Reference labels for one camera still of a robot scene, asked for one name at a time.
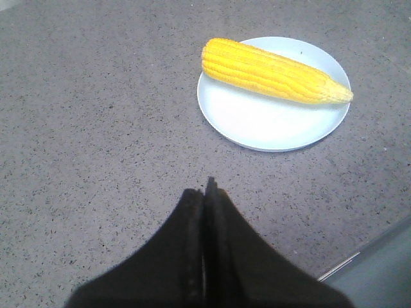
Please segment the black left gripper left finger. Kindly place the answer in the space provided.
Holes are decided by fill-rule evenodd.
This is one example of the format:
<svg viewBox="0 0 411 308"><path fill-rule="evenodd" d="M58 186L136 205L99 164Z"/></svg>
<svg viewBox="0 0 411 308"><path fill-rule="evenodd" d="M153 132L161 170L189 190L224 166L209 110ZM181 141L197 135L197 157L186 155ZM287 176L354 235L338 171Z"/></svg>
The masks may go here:
<svg viewBox="0 0 411 308"><path fill-rule="evenodd" d="M79 287L66 307L203 307L203 194L186 189L155 235Z"/></svg>

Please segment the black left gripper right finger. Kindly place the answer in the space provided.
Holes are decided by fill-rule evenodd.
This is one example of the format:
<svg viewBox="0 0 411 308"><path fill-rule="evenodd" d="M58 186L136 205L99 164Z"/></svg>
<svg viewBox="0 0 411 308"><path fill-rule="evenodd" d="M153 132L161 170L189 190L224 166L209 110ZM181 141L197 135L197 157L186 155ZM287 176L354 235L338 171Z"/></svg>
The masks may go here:
<svg viewBox="0 0 411 308"><path fill-rule="evenodd" d="M204 258L209 307L353 306L267 244L214 178L204 196Z"/></svg>

